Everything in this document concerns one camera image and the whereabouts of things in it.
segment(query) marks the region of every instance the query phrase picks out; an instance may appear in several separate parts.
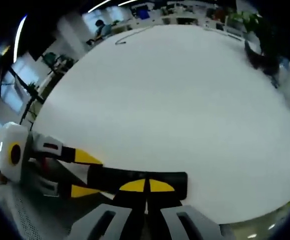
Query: green plant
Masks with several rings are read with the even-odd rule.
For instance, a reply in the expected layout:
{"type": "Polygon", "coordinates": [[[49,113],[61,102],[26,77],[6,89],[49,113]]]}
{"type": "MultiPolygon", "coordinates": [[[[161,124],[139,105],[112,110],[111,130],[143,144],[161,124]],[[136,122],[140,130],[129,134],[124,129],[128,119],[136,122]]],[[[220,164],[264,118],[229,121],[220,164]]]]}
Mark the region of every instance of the green plant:
{"type": "Polygon", "coordinates": [[[119,22],[120,22],[119,20],[115,20],[115,21],[113,21],[113,23],[111,25],[116,26],[119,22]]]}
{"type": "Polygon", "coordinates": [[[71,67],[73,67],[74,65],[74,59],[69,57],[69,56],[66,56],[65,54],[62,54],[59,56],[59,58],[62,60],[62,61],[65,61],[65,72],[67,72],[71,67]]]}
{"type": "Polygon", "coordinates": [[[33,91],[36,91],[36,85],[34,82],[31,82],[30,84],[28,84],[28,89],[31,89],[33,91]]]}
{"type": "Polygon", "coordinates": [[[265,18],[256,13],[231,13],[230,19],[244,24],[247,33],[254,32],[260,42],[260,49],[266,56],[277,58],[285,54],[284,47],[280,44],[275,28],[265,18]]]}
{"type": "Polygon", "coordinates": [[[56,54],[53,52],[47,52],[42,55],[42,62],[47,64],[48,66],[53,66],[56,61],[56,54]]]}

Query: black cable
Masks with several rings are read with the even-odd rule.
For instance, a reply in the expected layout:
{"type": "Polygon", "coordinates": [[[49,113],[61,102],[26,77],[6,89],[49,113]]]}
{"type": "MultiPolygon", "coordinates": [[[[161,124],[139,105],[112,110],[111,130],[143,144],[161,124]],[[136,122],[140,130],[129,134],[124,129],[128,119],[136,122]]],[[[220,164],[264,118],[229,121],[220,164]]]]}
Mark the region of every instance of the black cable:
{"type": "Polygon", "coordinates": [[[35,97],[31,97],[30,100],[28,101],[28,103],[26,104],[24,113],[22,114],[22,116],[20,118],[19,125],[22,125],[22,122],[26,118],[26,114],[30,111],[30,107],[31,107],[32,103],[34,102],[34,100],[35,100],[35,97]]]}
{"type": "Polygon", "coordinates": [[[3,71],[0,73],[0,98],[2,98],[2,82],[3,82],[3,71]]]}
{"type": "Polygon", "coordinates": [[[131,36],[133,36],[133,35],[139,34],[139,33],[141,33],[141,32],[144,32],[144,31],[146,31],[146,30],[148,30],[148,29],[151,29],[151,28],[153,28],[153,27],[155,27],[155,25],[154,25],[154,26],[148,26],[148,27],[146,27],[146,28],[144,28],[144,29],[142,29],[142,30],[140,30],[140,31],[133,32],[133,33],[127,35],[127,36],[124,36],[124,37],[120,38],[119,40],[117,40],[117,41],[115,42],[115,45],[126,44],[126,41],[122,41],[122,40],[127,39],[127,38],[129,38],[129,37],[131,37],[131,36]]]}

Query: white table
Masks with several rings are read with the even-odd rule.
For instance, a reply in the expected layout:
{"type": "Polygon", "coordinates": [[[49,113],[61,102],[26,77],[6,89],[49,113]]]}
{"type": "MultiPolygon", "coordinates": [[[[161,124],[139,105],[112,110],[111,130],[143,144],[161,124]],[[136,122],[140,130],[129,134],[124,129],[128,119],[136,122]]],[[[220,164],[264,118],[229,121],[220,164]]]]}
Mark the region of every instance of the white table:
{"type": "Polygon", "coordinates": [[[95,47],[62,78],[33,130],[107,167],[188,173],[191,204],[218,224],[290,200],[290,107],[244,42],[155,26],[95,47]]]}

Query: yellow circle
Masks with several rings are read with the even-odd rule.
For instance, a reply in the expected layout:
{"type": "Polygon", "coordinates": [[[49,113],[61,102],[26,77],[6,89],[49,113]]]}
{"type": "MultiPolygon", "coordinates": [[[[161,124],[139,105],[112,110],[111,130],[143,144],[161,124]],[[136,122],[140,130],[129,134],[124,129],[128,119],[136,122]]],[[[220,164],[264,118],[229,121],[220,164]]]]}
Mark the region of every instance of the yellow circle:
{"type": "Polygon", "coordinates": [[[15,142],[12,142],[8,147],[8,162],[9,162],[9,164],[11,164],[13,166],[17,165],[17,163],[14,164],[12,161],[12,150],[13,150],[13,147],[16,145],[20,146],[20,143],[18,141],[15,141],[15,142]]]}

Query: yellow stripe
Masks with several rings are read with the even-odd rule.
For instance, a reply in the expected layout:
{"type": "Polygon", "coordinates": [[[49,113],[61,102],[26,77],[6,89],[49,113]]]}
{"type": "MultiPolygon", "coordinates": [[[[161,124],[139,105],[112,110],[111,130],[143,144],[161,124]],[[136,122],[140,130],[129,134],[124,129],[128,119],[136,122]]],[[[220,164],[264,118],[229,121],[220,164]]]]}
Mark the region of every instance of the yellow stripe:
{"type": "Polygon", "coordinates": [[[130,181],[121,186],[119,190],[129,192],[144,192],[145,179],[130,181]]]}
{"type": "Polygon", "coordinates": [[[99,192],[100,191],[96,190],[96,189],[90,189],[90,188],[86,188],[86,187],[72,185],[71,186],[71,194],[70,194],[70,196],[72,198],[79,198],[79,197],[83,197],[83,196],[86,196],[86,195],[96,194],[96,193],[99,193],[99,192]]]}
{"type": "Polygon", "coordinates": [[[166,182],[157,181],[154,179],[149,180],[151,192],[173,192],[175,189],[166,182]]]}
{"type": "Polygon", "coordinates": [[[101,161],[97,160],[95,157],[80,149],[75,149],[75,163],[102,164],[101,161]]]}

